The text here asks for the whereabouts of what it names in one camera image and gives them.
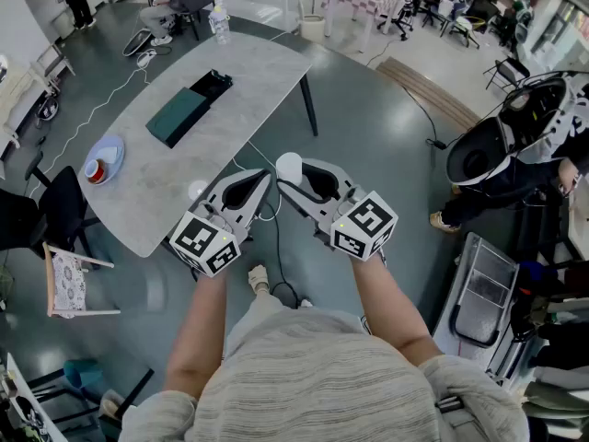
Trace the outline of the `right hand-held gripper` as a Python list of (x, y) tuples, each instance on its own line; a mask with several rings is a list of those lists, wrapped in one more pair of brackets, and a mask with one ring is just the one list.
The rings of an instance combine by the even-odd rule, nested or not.
[(381, 253), (398, 222), (383, 198), (353, 186), (341, 167), (325, 161), (304, 158), (302, 173), (321, 200), (286, 180), (278, 180), (277, 187), (287, 203), (317, 223), (315, 237), (361, 262)]

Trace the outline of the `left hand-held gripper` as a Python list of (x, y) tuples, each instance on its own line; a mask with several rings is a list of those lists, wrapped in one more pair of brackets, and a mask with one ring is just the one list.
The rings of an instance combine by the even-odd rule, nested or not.
[(241, 256), (240, 246), (266, 202), (271, 180), (267, 169), (240, 170), (220, 179), (195, 212), (181, 218), (170, 246), (199, 273), (217, 276)]

